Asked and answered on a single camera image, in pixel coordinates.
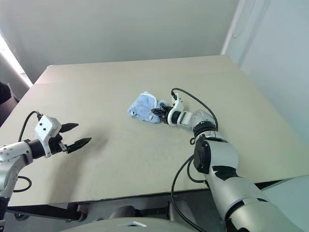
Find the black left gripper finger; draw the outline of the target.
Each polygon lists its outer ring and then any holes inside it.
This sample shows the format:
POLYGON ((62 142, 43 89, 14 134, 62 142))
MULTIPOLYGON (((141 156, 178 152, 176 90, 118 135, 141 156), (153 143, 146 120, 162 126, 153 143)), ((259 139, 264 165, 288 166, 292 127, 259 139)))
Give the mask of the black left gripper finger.
POLYGON ((69 153, 72 153, 76 150, 79 150, 81 149, 83 146, 85 146, 87 143, 89 143, 91 141, 91 137, 90 138, 83 138, 83 139, 80 139, 78 141, 75 141, 73 144, 71 145, 67 145, 66 148, 66 153, 69 154, 69 153))
POLYGON ((76 128, 77 126, 79 126, 78 123, 66 123, 66 124, 62 124, 61 128, 59 130, 59 133, 65 133, 68 132, 74 128, 76 128))

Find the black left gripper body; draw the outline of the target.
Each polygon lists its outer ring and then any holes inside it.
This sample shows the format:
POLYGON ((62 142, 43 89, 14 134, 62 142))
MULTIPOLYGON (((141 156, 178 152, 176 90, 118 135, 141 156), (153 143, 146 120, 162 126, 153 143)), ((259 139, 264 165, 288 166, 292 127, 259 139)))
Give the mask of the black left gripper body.
POLYGON ((67 146, 62 143, 62 136, 58 133, 55 137, 49 139, 49 148, 51 154, 67 152, 67 146))

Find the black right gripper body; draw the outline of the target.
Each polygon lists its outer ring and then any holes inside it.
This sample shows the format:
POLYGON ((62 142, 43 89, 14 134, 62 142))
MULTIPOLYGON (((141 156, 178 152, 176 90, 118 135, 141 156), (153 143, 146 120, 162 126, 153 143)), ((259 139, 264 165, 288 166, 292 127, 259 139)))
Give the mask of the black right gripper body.
POLYGON ((161 106, 161 109, 163 111, 162 116, 161 116, 161 120, 162 121, 167 121, 168 120, 168 115, 169 115, 169 112, 171 111, 172 108, 173 107, 166 106, 166 105, 162 105, 161 106))

